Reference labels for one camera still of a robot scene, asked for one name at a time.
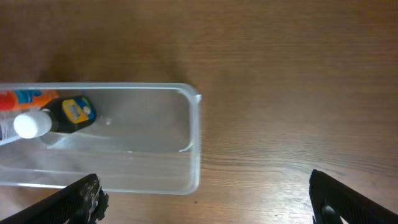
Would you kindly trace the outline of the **white lotion bottle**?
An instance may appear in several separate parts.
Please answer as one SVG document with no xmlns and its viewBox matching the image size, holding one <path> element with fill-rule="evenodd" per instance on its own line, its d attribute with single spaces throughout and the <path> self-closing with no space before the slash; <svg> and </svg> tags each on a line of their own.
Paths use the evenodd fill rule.
<svg viewBox="0 0 398 224">
<path fill-rule="evenodd" d="M 15 113 L 1 113 L 1 145 L 20 140 L 20 136 L 14 129 Z"/>
</svg>

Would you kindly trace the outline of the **dark bottle with white cap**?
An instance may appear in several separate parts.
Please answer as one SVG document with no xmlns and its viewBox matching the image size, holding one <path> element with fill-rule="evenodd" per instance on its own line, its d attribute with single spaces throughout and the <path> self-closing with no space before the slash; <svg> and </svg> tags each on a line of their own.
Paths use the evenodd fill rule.
<svg viewBox="0 0 398 224">
<path fill-rule="evenodd" d="M 96 110 L 88 97 L 57 98 L 37 111 L 22 113 L 14 119 L 16 133 L 24 139 L 47 133 L 71 134 L 92 125 Z"/>
</svg>

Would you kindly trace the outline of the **orange tube with white cap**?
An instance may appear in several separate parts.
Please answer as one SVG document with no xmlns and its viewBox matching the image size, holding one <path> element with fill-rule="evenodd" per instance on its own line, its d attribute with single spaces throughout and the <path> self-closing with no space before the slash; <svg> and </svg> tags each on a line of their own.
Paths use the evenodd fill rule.
<svg viewBox="0 0 398 224">
<path fill-rule="evenodd" d="M 41 108 L 58 97 L 57 90 L 1 90 L 1 111 Z"/>
</svg>

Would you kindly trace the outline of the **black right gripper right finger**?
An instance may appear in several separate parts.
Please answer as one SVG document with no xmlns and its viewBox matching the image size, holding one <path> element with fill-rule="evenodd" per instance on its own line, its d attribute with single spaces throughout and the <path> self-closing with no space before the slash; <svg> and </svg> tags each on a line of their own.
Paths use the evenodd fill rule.
<svg viewBox="0 0 398 224">
<path fill-rule="evenodd" d="M 309 195 L 314 224 L 397 223 L 397 214 L 319 170 L 312 170 Z"/>
</svg>

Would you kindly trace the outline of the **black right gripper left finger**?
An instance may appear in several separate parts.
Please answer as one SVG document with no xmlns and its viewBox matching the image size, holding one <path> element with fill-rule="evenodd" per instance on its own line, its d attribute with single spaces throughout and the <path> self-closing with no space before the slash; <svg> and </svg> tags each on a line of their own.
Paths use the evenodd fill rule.
<svg viewBox="0 0 398 224">
<path fill-rule="evenodd" d="M 1 224 L 96 224 L 105 217 L 108 202 L 98 176 L 89 174 Z"/>
</svg>

